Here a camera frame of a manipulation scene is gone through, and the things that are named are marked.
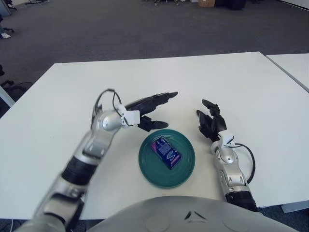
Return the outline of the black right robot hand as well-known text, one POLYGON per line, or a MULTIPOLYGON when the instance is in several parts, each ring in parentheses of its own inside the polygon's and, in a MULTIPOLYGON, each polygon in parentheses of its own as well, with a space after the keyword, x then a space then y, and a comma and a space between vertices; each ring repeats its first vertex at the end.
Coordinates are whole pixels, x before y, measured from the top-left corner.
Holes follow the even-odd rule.
POLYGON ((227 130, 225 120, 220 114, 220 108, 217 104, 205 99, 202 100, 202 104, 209 109, 211 117, 200 110, 196 110, 199 131, 212 142, 219 141, 219 132, 227 130))

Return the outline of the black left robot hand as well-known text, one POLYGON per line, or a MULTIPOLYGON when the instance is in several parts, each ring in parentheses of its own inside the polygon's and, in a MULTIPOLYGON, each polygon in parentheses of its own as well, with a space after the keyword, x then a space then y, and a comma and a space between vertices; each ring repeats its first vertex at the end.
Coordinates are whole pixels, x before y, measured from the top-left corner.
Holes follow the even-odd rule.
POLYGON ((167 103, 169 99, 174 98, 177 94, 178 92, 155 94, 127 104, 125 108, 128 111, 140 112, 140 123, 138 124, 140 129, 147 132, 150 132, 151 130, 164 129, 169 126, 167 122, 152 121, 152 119, 147 117, 146 114, 154 111, 157 106, 167 103))

